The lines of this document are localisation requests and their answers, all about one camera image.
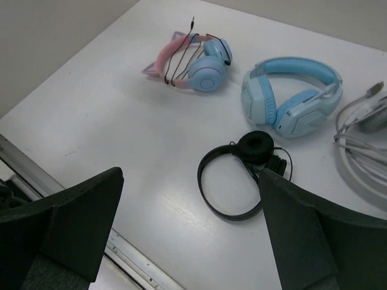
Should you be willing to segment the pink blue cat-ear headphones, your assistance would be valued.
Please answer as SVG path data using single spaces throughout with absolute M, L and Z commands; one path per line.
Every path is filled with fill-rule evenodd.
M 164 71 L 166 62 L 181 50 L 187 50 L 191 45 L 198 44 L 203 52 L 196 58 L 191 58 L 187 68 L 179 75 L 167 76 Z M 142 73 L 162 79 L 165 84 L 178 89 L 193 89 L 200 92 L 217 90 L 227 74 L 227 67 L 233 60 L 232 51 L 225 39 L 211 34 L 182 33 L 175 31 L 171 42 L 158 54 L 156 60 L 143 69 Z

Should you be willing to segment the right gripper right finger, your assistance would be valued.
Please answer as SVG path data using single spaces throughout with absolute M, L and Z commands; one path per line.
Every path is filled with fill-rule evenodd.
M 386 220 L 269 169 L 260 174 L 259 191 L 282 289 L 386 289 Z

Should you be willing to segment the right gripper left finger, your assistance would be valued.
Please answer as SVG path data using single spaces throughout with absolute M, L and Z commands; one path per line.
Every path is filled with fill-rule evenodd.
M 108 169 L 37 201 L 1 184 L 1 289 L 88 289 L 96 281 L 123 189 Z

